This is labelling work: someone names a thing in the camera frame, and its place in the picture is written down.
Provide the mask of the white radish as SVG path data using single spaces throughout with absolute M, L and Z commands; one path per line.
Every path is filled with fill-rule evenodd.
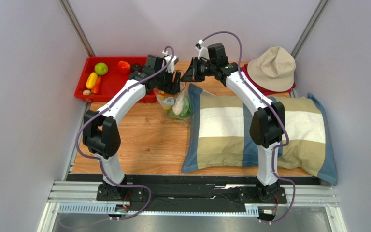
M 176 98 L 175 104 L 172 106 L 172 111 L 175 115 L 180 115 L 184 109 L 185 97 L 184 95 L 179 95 Z

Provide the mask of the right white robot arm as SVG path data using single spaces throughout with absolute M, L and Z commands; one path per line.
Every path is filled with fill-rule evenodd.
M 230 63 L 224 46 L 215 43 L 196 45 L 198 55 L 181 78 L 183 82 L 203 82 L 214 76 L 233 91 L 249 109 L 252 120 L 249 134 L 258 150 L 258 173 L 254 195 L 260 202 L 274 200 L 280 188 L 277 153 L 285 133 L 285 108 L 262 94 L 241 71 L 239 63 Z

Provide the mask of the clear zip top bag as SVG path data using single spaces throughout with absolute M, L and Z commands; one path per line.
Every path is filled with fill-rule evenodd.
M 193 113 L 188 94 L 188 83 L 180 81 L 181 71 L 163 72 L 158 77 L 163 82 L 155 89 L 157 101 L 165 113 L 173 120 L 188 121 Z

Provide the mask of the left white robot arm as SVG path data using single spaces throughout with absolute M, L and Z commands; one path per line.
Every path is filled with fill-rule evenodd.
M 121 169 L 117 152 L 121 145 L 118 125 L 136 102 L 155 88 L 179 92 L 180 73 L 174 70 L 178 57 L 164 54 L 148 55 L 145 64 L 133 71 L 122 89 L 97 111 L 84 114 L 80 130 L 82 142 L 100 165 L 103 183 L 99 186 L 98 199 L 122 200 L 128 195 L 127 178 Z

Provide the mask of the green lettuce cabbage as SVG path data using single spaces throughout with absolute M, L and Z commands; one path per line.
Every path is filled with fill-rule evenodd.
M 166 113 L 170 118 L 175 120 L 185 120 L 190 117 L 192 115 L 192 107 L 189 97 L 185 97 L 184 109 L 180 115 L 175 115 L 172 109 L 169 109 Z

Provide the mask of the yellow bell pepper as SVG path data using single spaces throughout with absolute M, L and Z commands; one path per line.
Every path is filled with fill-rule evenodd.
M 166 96 L 162 91 L 157 94 L 157 100 L 165 111 L 171 109 L 175 104 L 174 98 L 171 96 Z

